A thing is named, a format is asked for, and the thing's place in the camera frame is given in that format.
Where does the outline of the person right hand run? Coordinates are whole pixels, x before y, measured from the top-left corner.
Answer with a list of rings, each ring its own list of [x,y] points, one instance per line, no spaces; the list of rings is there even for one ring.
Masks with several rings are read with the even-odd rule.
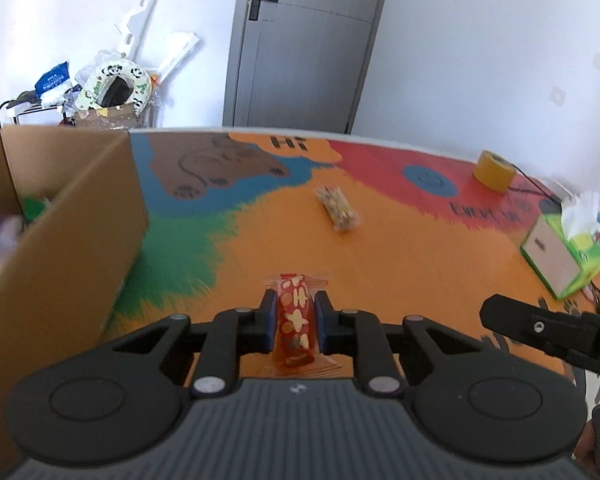
[[[595,466],[596,437],[592,422],[587,422],[574,448],[574,460],[590,474],[598,477]]]

